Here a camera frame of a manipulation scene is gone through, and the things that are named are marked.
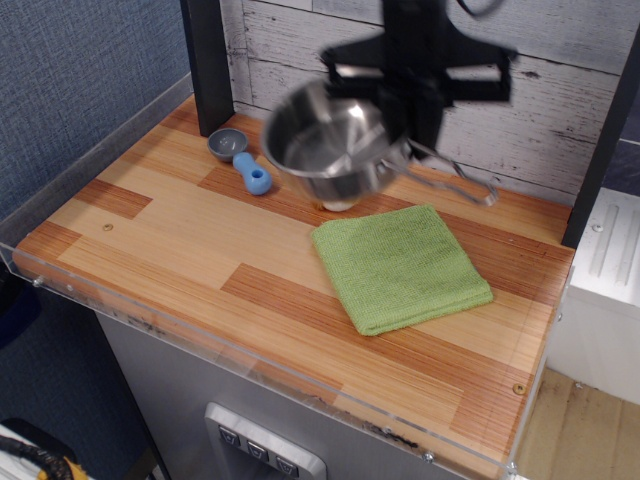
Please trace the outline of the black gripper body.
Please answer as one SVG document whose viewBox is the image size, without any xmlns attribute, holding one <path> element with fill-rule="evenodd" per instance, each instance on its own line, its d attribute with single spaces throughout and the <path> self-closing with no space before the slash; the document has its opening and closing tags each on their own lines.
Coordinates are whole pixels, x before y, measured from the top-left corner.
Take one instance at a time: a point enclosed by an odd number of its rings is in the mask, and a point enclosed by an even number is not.
<svg viewBox="0 0 640 480">
<path fill-rule="evenodd" d="M 506 102 L 515 49 L 473 38 L 443 1 L 385 1 L 382 33 L 326 48 L 331 100 L 368 100 L 408 138 L 436 149 L 444 111 L 457 101 Z"/>
</svg>

